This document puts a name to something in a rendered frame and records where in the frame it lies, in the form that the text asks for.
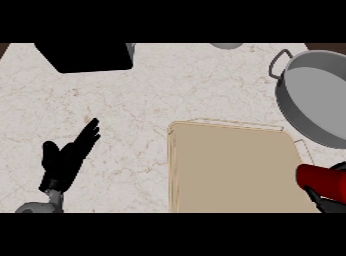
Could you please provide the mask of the grey metal pot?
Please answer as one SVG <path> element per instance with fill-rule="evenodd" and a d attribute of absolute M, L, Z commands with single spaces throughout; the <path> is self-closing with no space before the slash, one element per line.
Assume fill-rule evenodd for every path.
<path fill-rule="evenodd" d="M 269 64 L 277 103 L 296 130 L 318 144 L 346 149 L 346 55 L 282 49 Z"/>

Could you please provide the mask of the red can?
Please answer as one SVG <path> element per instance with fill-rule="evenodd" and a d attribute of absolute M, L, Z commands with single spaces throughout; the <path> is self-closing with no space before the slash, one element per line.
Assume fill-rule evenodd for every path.
<path fill-rule="evenodd" d="M 302 189 L 311 188 L 319 196 L 346 204 L 346 162 L 330 168 L 302 164 L 296 181 Z"/>

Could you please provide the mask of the beige tray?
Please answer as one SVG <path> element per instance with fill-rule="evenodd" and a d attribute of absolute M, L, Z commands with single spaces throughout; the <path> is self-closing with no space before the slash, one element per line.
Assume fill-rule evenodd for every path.
<path fill-rule="evenodd" d="M 282 130 L 197 122 L 169 127 L 173 212 L 312 213 L 296 182 L 302 164 Z"/>

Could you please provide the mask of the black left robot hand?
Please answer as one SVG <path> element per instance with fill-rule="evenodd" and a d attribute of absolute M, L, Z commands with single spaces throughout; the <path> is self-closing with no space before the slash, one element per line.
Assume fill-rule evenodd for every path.
<path fill-rule="evenodd" d="M 83 128 L 76 140 L 62 148 L 52 141 L 42 145 L 42 166 L 45 175 L 39 190 L 55 190 L 65 193 L 76 180 L 83 161 L 92 151 L 99 135 L 99 120 L 92 119 Z"/>

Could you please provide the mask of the grey round object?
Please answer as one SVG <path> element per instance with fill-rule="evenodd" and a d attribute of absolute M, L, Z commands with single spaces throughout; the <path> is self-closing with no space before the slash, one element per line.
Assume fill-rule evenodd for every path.
<path fill-rule="evenodd" d="M 237 49 L 243 43 L 210 43 L 216 48 L 225 49 L 225 50 L 232 50 Z"/>

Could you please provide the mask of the black appliance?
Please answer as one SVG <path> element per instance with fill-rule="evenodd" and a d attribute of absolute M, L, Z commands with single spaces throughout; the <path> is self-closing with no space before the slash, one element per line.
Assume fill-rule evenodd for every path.
<path fill-rule="evenodd" d="M 60 73 L 133 68 L 135 43 L 36 43 L 34 46 Z"/>

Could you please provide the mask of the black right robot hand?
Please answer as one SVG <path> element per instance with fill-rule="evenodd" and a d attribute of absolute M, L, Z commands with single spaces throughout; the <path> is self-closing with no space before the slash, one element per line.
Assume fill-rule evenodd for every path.
<path fill-rule="evenodd" d="M 319 196 L 311 188 L 303 190 L 322 213 L 346 213 L 346 204 Z"/>

